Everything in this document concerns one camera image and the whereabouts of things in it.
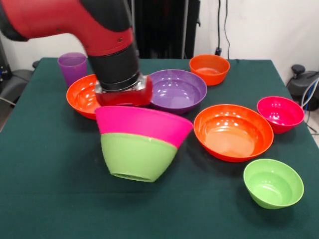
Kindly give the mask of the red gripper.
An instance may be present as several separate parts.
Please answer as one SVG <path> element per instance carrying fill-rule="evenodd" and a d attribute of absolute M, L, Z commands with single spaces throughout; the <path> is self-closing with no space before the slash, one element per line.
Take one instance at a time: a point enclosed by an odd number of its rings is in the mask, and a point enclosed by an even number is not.
<path fill-rule="evenodd" d="M 99 81 L 95 96 L 100 106 L 146 106 L 151 102 L 153 83 L 149 75 L 140 75 L 137 82 L 123 91 L 105 91 Z"/>

